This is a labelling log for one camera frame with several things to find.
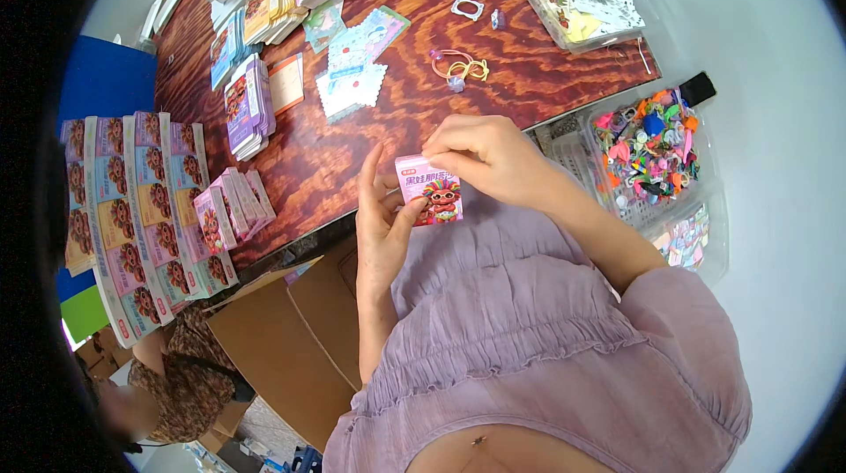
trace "cartoon doll illustration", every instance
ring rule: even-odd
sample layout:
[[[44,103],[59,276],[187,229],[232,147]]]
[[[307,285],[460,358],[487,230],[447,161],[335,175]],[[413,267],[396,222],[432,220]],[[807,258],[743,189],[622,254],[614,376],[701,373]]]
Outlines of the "cartoon doll illustration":
[[[88,227],[88,213],[83,209],[70,212],[70,239],[79,244],[79,250],[88,255],[94,251],[91,243],[91,229]]]
[[[227,285],[226,270],[223,269],[223,261],[217,256],[209,257],[209,271],[211,276],[220,280],[223,285]]]
[[[146,154],[147,166],[153,171],[156,179],[164,181],[164,160],[159,147],[149,147]]]
[[[213,209],[206,209],[203,213],[203,241],[212,253],[223,251],[223,240],[220,237],[220,223]]]
[[[185,146],[188,147],[189,152],[196,152],[197,146],[194,142],[194,130],[191,128],[191,125],[185,125],[182,129],[182,142],[185,143]]]
[[[185,156],[182,160],[182,168],[185,173],[191,176],[191,180],[197,185],[203,184],[203,177],[200,174],[200,162],[194,156]]]
[[[106,121],[106,140],[111,142],[111,147],[116,153],[123,153],[123,119],[120,117],[109,117]]]
[[[150,198],[153,205],[162,213],[164,218],[170,218],[170,200],[167,198],[167,189],[161,183],[154,183],[150,186]]]
[[[150,112],[144,114],[144,130],[150,134],[153,144],[162,144],[162,134],[159,131],[158,115]]]
[[[74,155],[82,156],[82,150],[85,146],[85,119],[74,120],[70,127],[68,144],[74,148]]]
[[[411,201],[414,202],[416,199],[419,199],[421,197],[426,197],[426,196],[415,196],[415,197],[411,198]],[[427,200],[428,200],[429,203],[426,205],[426,208],[423,209],[422,211],[420,211],[420,214],[417,215],[417,221],[415,222],[415,225],[414,225],[415,227],[419,227],[421,225],[434,224],[434,221],[432,221],[434,219],[434,216],[433,216],[434,213],[431,210],[432,203],[431,203],[431,200],[429,200],[428,198],[427,198]]]
[[[126,200],[119,198],[111,202],[111,224],[123,231],[123,236],[126,238],[135,237],[135,227],[132,226],[132,218],[130,216],[130,204]]]
[[[190,293],[188,289],[188,280],[185,278],[185,270],[182,268],[182,264],[180,264],[179,261],[173,260],[167,263],[167,278],[170,280],[170,284],[174,288],[179,288],[179,290],[185,295]]]
[[[138,282],[146,281],[144,268],[141,267],[141,255],[138,254],[138,248],[133,243],[130,242],[120,246],[119,258],[123,271],[132,273]]]
[[[85,167],[82,163],[70,163],[68,166],[68,190],[74,195],[74,201],[85,204]]]
[[[135,301],[135,308],[138,309],[138,312],[141,315],[147,316],[153,322],[153,324],[161,324],[162,320],[158,318],[158,312],[156,312],[156,305],[153,303],[153,295],[150,293],[150,290],[141,287],[137,288],[132,297]]]
[[[170,256],[179,256],[179,248],[176,245],[176,233],[174,232],[173,225],[170,225],[168,222],[157,224],[156,241]]]
[[[423,187],[423,196],[432,202],[435,224],[454,222],[458,212],[455,202],[461,197],[461,185],[450,180],[435,180]]]
[[[109,181],[114,183],[118,192],[126,195],[126,167],[123,165],[123,159],[118,156],[109,158],[106,172],[108,173]]]

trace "woman's left hand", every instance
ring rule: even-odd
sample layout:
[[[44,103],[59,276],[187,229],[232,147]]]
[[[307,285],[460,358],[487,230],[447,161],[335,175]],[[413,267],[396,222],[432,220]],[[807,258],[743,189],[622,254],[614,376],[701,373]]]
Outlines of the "woman's left hand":
[[[359,271],[356,293],[359,301],[384,296],[399,274],[408,252],[408,237],[417,215],[426,208],[421,198],[404,206],[396,174],[376,175],[383,145],[376,143],[359,173],[359,212],[355,229],[359,244]]]

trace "purple dress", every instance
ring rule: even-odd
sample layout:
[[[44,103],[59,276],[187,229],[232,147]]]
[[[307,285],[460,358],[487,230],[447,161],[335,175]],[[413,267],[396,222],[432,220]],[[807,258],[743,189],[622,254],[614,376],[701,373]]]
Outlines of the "purple dress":
[[[752,405],[735,331],[699,276],[653,270],[618,305],[549,218],[461,186],[463,221],[412,232],[399,323],[324,471],[405,471],[439,436],[492,423],[615,471],[725,467]]]

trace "wooden table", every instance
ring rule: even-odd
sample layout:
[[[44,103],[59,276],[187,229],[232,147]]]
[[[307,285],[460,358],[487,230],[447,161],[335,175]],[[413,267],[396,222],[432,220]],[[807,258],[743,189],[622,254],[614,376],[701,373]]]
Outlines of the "wooden table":
[[[477,0],[485,4],[478,22],[452,14],[453,1],[344,1],[349,26],[381,5],[407,17],[411,26],[377,60],[388,69],[375,108],[362,108],[331,126],[315,85],[315,75],[327,68],[328,50],[315,55],[302,28],[281,45],[266,47],[261,57],[268,64],[303,52],[305,100],[277,119],[270,146],[248,163],[236,163],[229,152],[223,92],[211,91],[211,7],[205,0],[180,2],[156,40],[156,108],[170,112],[174,121],[205,125],[212,178],[227,166],[258,169],[278,214],[252,241],[230,251],[238,270],[354,210],[355,176],[379,140],[386,147],[380,170],[387,172],[394,157],[419,153],[422,141],[450,113],[506,115],[526,129],[660,77],[644,44],[652,69],[647,74],[636,41],[581,56],[562,51],[527,0]],[[504,31],[491,27],[496,8],[508,18]],[[490,77],[470,79],[463,92],[452,93],[432,73],[432,48],[486,59]]]

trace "woman's right hand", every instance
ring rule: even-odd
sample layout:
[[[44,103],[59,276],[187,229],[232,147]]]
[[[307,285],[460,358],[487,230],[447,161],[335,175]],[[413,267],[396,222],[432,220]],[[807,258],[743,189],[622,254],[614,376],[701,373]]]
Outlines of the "woman's right hand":
[[[500,202],[544,212],[550,208],[550,189],[571,182],[513,120],[501,115],[450,115],[423,145],[423,155],[431,166],[459,176]]]

